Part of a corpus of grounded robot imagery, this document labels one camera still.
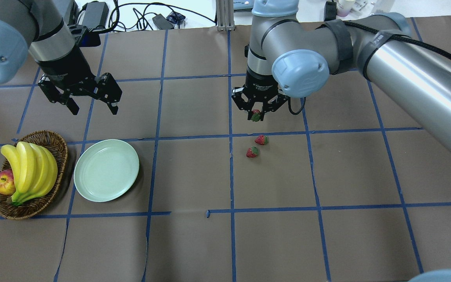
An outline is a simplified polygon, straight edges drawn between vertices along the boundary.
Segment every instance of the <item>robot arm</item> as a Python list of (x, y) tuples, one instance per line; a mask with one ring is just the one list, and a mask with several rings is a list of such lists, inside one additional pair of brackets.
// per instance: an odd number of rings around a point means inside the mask
[[(347, 24), (337, 20), (306, 32), (295, 18), (297, 6), (298, 0), (254, 4), (245, 85), (232, 93), (248, 119), (256, 102), (263, 104), (263, 119), (290, 97), (319, 90), (330, 74), (356, 67), (451, 152), (451, 62), (390, 40), (394, 34), (410, 34), (403, 16), (374, 15)], [(363, 25), (379, 32), (356, 28)]]
[(122, 91), (110, 73), (93, 75), (74, 28), (64, 24), (51, 0), (0, 0), (0, 84), (14, 77), (28, 50), (45, 73), (38, 85), (50, 102), (77, 114), (70, 96), (91, 96), (116, 114)]

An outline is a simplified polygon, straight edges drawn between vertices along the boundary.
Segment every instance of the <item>bunch of bananas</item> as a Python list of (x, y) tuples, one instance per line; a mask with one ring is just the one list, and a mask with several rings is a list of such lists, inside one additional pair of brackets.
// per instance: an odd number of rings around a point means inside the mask
[(11, 195), (15, 206), (48, 194), (57, 180), (57, 162), (46, 148), (27, 142), (18, 142), (16, 147), (1, 147), (13, 170), (16, 191)]

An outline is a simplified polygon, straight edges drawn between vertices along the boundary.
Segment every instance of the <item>brown woven basket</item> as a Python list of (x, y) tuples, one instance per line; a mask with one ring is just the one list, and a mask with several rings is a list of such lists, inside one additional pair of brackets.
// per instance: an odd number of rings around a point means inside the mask
[[(8, 196), (0, 194), (0, 214), (7, 219), (29, 218), (43, 211), (52, 202), (61, 186), (61, 181), (66, 169), (66, 162), (68, 157), (67, 143), (62, 138), (62, 136), (52, 131), (40, 130), (32, 132), (31, 134), (27, 134), (26, 136), (22, 137), (19, 141), (34, 143), (48, 149), (57, 161), (58, 175), (55, 186), (48, 194), (39, 198), (28, 200), (18, 207), (8, 204)], [(10, 165), (8, 160), (5, 159), (1, 171), (7, 170), (8, 168), (10, 168)]]

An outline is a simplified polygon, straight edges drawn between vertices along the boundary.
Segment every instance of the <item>plastic bottle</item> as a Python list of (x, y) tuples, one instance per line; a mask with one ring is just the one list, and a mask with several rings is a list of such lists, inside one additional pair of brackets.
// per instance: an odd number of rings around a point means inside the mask
[(356, 0), (337, 0), (337, 16), (347, 16)]

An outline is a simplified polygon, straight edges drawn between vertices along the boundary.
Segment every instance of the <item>plate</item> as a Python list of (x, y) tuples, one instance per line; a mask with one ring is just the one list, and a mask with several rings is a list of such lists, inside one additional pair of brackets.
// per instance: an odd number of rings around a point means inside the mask
[(86, 200), (107, 202), (130, 189), (139, 166), (138, 154), (127, 142), (100, 141), (79, 157), (74, 168), (74, 184)]

